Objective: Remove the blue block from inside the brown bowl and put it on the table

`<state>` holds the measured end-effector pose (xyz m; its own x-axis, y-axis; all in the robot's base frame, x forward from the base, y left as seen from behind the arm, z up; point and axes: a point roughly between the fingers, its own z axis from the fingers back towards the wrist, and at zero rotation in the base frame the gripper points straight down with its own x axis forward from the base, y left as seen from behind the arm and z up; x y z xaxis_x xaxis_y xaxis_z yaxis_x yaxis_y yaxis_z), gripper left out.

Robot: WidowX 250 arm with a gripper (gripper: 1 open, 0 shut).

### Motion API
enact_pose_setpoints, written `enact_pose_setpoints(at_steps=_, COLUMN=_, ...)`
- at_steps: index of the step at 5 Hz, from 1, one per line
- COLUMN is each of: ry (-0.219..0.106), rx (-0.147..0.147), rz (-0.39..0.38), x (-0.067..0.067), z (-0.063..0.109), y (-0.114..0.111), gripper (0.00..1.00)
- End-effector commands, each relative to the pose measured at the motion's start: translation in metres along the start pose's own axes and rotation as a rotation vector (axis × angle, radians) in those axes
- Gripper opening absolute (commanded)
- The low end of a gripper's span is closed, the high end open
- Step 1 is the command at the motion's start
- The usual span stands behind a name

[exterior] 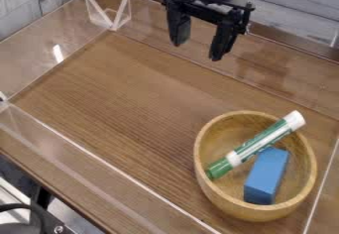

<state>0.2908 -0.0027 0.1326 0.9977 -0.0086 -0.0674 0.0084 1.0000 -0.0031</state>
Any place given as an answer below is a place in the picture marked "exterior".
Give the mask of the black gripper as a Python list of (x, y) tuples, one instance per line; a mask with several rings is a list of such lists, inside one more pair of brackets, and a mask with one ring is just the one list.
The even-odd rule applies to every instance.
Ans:
[(217, 25), (212, 39), (209, 59), (217, 61), (233, 46), (236, 40), (235, 28), (239, 34), (245, 34), (249, 27), (251, 13), (255, 4), (249, 0), (172, 0), (179, 3), (184, 13), (176, 9), (167, 10), (169, 39), (175, 47), (183, 45), (191, 37), (191, 16)]

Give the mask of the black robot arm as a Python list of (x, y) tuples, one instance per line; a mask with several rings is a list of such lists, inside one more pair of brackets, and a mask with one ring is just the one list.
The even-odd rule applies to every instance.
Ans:
[(175, 47), (191, 38), (192, 18), (216, 26), (209, 59), (217, 61), (233, 47), (237, 35), (248, 31), (255, 5), (247, 0), (163, 0), (169, 39)]

